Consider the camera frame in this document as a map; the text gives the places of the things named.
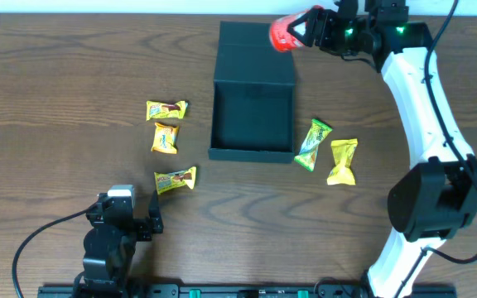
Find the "orange yellow biscuit packet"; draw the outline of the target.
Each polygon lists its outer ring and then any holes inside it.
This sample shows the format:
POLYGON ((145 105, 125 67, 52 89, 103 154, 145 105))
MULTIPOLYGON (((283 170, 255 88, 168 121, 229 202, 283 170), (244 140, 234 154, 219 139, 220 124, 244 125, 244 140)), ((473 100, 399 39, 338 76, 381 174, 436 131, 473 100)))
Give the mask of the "orange yellow biscuit packet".
POLYGON ((161 123, 155 123, 155 127, 156 130, 151 151, 158 151, 166 154, 176 154, 176 138, 179 128, 167 126, 161 123))

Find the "yellow snack bag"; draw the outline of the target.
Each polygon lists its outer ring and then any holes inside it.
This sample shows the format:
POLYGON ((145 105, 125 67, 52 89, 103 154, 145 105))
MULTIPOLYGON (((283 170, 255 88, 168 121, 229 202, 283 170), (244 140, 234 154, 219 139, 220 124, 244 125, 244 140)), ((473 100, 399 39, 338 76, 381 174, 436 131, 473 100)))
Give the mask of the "yellow snack bag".
POLYGON ((354 173, 350 167, 357 146, 358 140, 356 138, 333 140, 331 142, 335 166, 326 179, 328 185, 355 185, 354 173))

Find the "green yellow snack packet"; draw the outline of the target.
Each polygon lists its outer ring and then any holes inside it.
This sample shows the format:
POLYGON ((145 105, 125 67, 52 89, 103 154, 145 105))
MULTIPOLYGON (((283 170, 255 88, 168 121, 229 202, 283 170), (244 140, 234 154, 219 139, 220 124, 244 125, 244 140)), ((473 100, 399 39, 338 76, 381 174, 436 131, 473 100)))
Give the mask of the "green yellow snack packet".
POLYGON ((311 127, 301 144, 299 153, 294 157, 294 161, 312 172, 315 169, 319 145, 327 138, 331 131, 332 128, 326 123, 318 119, 312 119, 311 127))

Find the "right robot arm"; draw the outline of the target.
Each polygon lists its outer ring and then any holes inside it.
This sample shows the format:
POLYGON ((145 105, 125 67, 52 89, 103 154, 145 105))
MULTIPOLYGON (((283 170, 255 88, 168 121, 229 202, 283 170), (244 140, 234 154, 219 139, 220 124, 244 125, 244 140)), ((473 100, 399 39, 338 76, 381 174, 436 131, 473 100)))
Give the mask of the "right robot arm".
POLYGON ((430 257, 477 214, 477 157, 458 128, 437 69, 436 44, 403 1, 338 1, 282 17, 270 27, 280 52, 316 46, 372 65, 389 87, 407 138, 410 169, 388 194, 391 233, 351 297, 453 297, 451 286, 419 286, 430 257))

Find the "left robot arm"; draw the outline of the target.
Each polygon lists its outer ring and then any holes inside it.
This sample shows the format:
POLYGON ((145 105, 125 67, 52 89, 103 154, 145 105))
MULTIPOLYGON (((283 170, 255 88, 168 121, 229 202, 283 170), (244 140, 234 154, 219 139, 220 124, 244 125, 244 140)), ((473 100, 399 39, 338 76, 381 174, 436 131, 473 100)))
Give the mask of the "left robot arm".
POLYGON ((128 276, 138 242, 150 242, 164 225, 153 192, 148 216, 133 217, 135 202, 131 185, 115 185, 98 194, 85 212, 92 229, 84 237, 84 270, 75 278, 73 297, 145 297, 147 286, 128 276))

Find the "red Pringles can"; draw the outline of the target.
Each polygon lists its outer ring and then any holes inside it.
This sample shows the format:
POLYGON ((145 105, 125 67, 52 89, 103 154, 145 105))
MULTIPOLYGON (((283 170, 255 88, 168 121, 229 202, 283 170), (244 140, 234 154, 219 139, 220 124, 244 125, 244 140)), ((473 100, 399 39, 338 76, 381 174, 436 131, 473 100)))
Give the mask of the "red Pringles can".
MULTIPOLYGON (((324 8, 321 5, 315 5, 313 7, 318 7, 320 9, 320 12, 324 11, 324 8)), ((295 19, 296 14, 298 13, 280 17, 271 24, 269 28, 268 36, 275 50, 279 52, 288 52, 296 48, 299 48, 299 47, 295 47, 292 44, 292 37, 287 32, 287 25, 295 19)))

